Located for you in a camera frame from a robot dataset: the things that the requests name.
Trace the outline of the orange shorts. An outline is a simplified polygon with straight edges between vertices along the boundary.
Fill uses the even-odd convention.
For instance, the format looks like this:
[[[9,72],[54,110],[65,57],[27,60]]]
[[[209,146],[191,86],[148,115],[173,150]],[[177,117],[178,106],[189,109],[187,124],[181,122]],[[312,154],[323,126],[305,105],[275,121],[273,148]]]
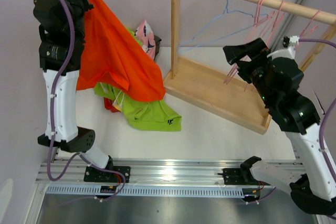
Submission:
[[[160,67],[143,51],[103,0],[89,0],[85,13],[85,48],[77,90],[98,82],[122,90],[140,102],[162,100],[165,88]]]

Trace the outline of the pink patterned shorts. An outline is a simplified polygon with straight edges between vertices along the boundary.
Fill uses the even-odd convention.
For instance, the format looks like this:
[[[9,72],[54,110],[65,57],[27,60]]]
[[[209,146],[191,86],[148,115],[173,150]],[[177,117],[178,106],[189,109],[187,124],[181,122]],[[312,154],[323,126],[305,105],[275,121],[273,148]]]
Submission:
[[[151,26],[145,20],[135,30],[135,37],[142,43],[142,49],[154,60],[155,57],[155,39]]]

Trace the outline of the dark olive shorts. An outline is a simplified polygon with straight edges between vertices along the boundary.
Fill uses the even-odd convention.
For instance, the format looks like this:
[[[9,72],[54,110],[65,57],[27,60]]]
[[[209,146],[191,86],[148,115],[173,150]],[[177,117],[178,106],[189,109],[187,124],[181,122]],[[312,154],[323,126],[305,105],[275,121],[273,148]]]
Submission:
[[[157,35],[154,36],[154,42],[155,42],[154,61],[155,61],[155,62],[156,62],[156,60],[157,60],[157,56],[158,56],[158,54],[159,54],[159,52],[160,52],[160,44],[161,44],[161,41],[162,41],[162,39],[161,39],[159,36],[157,36]]]

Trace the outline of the lime green shorts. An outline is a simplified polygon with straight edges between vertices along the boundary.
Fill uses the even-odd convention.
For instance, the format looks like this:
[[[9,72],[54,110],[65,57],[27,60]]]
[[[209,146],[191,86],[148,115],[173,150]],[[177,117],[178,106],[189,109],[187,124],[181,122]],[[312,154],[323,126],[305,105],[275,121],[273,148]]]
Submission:
[[[135,31],[130,31],[132,37],[142,46],[135,37]],[[142,131],[179,132],[182,129],[182,116],[171,109],[164,100],[153,102],[139,102],[123,91],[106,83],[99,82],[94,87],[94,93],[100,97],[113,101],[113,105],[121,107],[128,124]]]

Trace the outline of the yellow shorts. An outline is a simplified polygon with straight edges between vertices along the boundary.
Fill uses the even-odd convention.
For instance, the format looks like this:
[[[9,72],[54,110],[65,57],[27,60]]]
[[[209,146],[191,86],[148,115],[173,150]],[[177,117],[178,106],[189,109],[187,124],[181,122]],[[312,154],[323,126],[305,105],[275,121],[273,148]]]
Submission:
[[[113,106],[113,110],[116,111],[116,112],[117,112],[117,111],[121,111],[121,107],[118,106],[118,105],[114,105],[114,106]]]

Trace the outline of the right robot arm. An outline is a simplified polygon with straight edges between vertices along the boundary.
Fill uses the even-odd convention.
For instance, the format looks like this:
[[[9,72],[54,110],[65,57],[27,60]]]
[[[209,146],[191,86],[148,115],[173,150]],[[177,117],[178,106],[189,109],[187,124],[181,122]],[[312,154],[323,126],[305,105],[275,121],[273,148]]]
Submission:
[[[294,175],[257,156],[240,165],[240,179],[264,182],[287,193],[307,214],[335,218],[335,162],[324,139],[327,118],[299,93],[303,71],[296,60],[299,36],[285,37],[283,48],[271,51],[261,38],[223,48],[227,62],[237,65],[239,76],[252,84],[269,115],[299,153],[305,172]]]

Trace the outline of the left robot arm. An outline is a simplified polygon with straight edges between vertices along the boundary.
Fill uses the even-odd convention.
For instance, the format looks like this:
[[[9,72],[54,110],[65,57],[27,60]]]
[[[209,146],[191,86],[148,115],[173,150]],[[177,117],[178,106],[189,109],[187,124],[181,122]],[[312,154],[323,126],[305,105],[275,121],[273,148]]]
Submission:
[[[114,176],[113,159],[95,143],[94,130],[78,127],[76,86],[85,48],[85,13],[93,9],[88,0],[34,0],[39,21],[40,67],[47,89],[48,121],[40,145],[80,153],[96,166],[95,175],[108,182]]]

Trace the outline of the wooden clothes rack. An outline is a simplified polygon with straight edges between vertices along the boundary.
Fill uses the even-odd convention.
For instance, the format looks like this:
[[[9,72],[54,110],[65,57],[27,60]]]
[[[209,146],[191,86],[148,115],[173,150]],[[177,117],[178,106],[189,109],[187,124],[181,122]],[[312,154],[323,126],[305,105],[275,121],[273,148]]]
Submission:
[[[335,35],[335,15],[282,0],[244,0],[278,9],[285,13],[329,25],[324,39]],[[251,88],[244,91],[238,79],[224,85],[227,74],[202,63],[179,56],[180,0],[171,0],[171,70],[164,79],[168,94],[201,109],[221,116],[259,134],[265,134],[271,117],[261,105],[261,99]]]

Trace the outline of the red plastic tray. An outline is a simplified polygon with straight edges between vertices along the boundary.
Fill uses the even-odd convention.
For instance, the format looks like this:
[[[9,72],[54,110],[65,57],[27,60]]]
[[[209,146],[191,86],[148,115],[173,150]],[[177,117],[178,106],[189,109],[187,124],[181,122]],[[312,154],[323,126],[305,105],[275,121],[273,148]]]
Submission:
[[[113,105],[113,101],[108,99],[108,98],[103,98],[104,101],[104,107],[106,110],[112,112],[112,113],[117,113],[120,110],[117,109],[114,105]]]

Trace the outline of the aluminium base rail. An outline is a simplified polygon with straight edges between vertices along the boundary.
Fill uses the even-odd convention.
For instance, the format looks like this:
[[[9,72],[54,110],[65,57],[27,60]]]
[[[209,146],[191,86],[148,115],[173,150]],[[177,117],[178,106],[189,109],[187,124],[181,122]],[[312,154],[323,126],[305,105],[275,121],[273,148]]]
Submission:
[[[51,164],[51,174],[58,176],[67,159],[56,159]],[[130,182],[127,185],[159,185],[159,186],[215,186],[222,181],[223,168],[239,168],[242,161],[193,161],[173,159],[125,159],[116,158],[115,166],[130,166]],[[271,163],[292,173],[304,173],[304,167],[297,162]],[[61,184],[84,184],[87,164],[81,159],[72,161],[63,175],[56,181]],[[47,176],[47,164],[43,162],[39,168],[36,183],[52,183]]]

